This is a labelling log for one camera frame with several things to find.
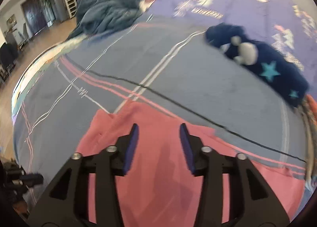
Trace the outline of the folded clothes stack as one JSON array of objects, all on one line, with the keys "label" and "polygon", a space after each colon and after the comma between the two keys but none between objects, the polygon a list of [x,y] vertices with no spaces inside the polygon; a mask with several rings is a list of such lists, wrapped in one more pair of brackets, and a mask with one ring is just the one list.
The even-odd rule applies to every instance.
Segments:
[{"label": "folded clothes stack", "polygon": [[316,189],[316,101],[311,95],[306,95],[298,106],[298,112],[301,115],[305,129],[305,186],[313,191]]}]

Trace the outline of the navy star fleece garment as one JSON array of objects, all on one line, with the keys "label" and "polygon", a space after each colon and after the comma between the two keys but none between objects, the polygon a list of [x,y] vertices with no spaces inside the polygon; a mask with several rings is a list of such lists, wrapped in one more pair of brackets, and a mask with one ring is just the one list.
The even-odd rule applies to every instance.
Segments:
[{"label": "navy star fleece garment", "polygon": [[298,107],[309,85],[298,67],[265,42],[250,39],[241,26],[221,23],[206,30],[207,42],[269,85],[292,107]]}]

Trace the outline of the blue striped bed sheet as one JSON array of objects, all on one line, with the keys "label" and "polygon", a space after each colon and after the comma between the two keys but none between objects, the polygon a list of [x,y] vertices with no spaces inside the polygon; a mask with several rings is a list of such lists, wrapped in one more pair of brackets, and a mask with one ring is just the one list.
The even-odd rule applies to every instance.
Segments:
[{"label": "blue striped bed sheet", "polygon": [[128,100],[171,117],[215,128],[234,150],[288,170],[300,210],[306,131],[300,113],[264,81],[209,45],[201,27],[144,15],[111,36],[78,36],[46,52],[12,96],[13,145],[25,168],[52,177],[98,110],[117,113]]}]

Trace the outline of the teal fleece blanket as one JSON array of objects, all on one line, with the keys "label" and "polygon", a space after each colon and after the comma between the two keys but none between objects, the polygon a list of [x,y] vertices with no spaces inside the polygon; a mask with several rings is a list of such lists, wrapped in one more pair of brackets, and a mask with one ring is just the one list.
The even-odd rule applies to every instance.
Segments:
[{"label": "teal fleece blanket", "polygon": [[141,16],[139,3],[140,0],[78,0],[76,27],[67,39],[123,30]]}]

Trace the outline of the white shelf rack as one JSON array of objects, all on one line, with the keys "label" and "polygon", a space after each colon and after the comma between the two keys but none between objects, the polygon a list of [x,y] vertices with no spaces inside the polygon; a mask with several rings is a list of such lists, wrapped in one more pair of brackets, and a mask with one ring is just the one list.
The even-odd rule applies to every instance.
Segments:
[{"label": "white shelf rack", "polygon": [[66,10],[69,18],[73,18],[77,11],[77,1],[76,0],[64,0]]}]

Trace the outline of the purple tree print duvet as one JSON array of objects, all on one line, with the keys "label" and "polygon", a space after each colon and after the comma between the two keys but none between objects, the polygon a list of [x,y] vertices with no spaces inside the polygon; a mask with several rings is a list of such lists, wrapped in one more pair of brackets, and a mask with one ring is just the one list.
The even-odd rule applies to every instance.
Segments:
[{"label": "purple tree print duvet", "polygon": [[316,18],[292,0],[155,0],[152,14],[200,25],[242,26],[251,39],[267,42],[303,73],[316,97]]}]

